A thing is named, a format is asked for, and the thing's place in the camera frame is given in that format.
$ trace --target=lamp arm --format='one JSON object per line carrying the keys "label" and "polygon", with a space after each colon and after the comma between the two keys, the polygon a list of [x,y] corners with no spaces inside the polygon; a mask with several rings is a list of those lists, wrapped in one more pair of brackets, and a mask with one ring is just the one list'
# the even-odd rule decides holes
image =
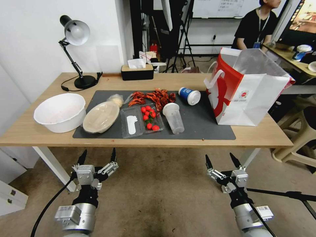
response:
{"label": "lamp arm", "polygon": [[65,38],[63,38],[61,41],[58,42],[60,46],[64,49],[66,55],[68,56],[69,60],[71,61],[72,66],[75,68],[76,72],[79,74],[79,78],[83,80],[82,70],[79,67],[79,65],[73,61],[70,54],[68,53],[66,46],[69,45],[69,42],[65,41]]}

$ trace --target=whiteboard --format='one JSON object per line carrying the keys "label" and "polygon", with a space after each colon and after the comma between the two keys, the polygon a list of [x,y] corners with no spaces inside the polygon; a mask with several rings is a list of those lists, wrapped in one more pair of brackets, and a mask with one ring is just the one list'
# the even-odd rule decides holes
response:
{"label": "whiteboard", "polygon": [[[277,17],[285,2],[272,10]],[[193,18],[243,18],[259,6],[259,0],[194,0]]]}

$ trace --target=monitor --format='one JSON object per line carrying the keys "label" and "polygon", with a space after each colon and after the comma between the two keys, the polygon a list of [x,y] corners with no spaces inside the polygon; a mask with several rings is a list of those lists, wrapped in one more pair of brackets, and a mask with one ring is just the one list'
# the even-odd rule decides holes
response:
{"label": "monitor", "polygon": [[281,34],[279,43],[298,46],[309,44],[316,48],[316,1],[301,0]]}

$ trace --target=black t-shirt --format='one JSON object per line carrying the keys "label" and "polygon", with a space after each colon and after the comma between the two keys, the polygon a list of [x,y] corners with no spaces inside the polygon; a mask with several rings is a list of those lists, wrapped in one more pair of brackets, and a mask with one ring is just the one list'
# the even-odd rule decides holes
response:
{"label": "black t-shirt", "polygon": [[235,33],[235,39],[231,48],[238,49],[237,47],[237,38],[244,38],[244,43],[247,48],[252,48],[253,44],[257,42],[258,36],[260,34],[259,41],[261,42],[265,36],[272,35],[276,25],[277,25],[277,16],[274,12],[270,12],[270,17],[267,25],[264,27],[267,19],[261,20],[261,29],[259,32],[259,17],[255,10],[248,12],[244,18],[241,20],[238,29]]}

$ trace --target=blue paper cup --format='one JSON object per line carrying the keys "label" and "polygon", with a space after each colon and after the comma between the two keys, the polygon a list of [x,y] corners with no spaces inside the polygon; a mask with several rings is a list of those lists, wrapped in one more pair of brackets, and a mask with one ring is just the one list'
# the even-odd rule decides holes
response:
{"label": "blue paper cup", "polygon": [[189,105],[195,105],[201,99],[201,93],[199,91],[194,91],[185,87],[181,87],[178,94],[185,99]]}

